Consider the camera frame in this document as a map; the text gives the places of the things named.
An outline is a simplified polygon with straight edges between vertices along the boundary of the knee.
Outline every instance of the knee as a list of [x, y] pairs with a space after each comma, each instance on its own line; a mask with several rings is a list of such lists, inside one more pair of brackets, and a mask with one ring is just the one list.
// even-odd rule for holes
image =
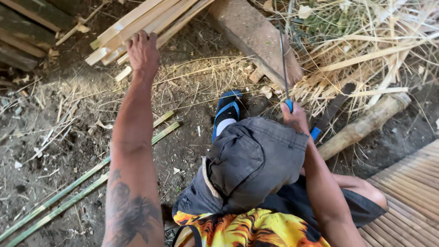
[[363, 189], [366, 191], [366, 198], [376, 203], [378, 206], [387, 210], [387, 199], [384, 194], [377, 189], [375, 186], [371, 185], [368, 181], [362, 179]]

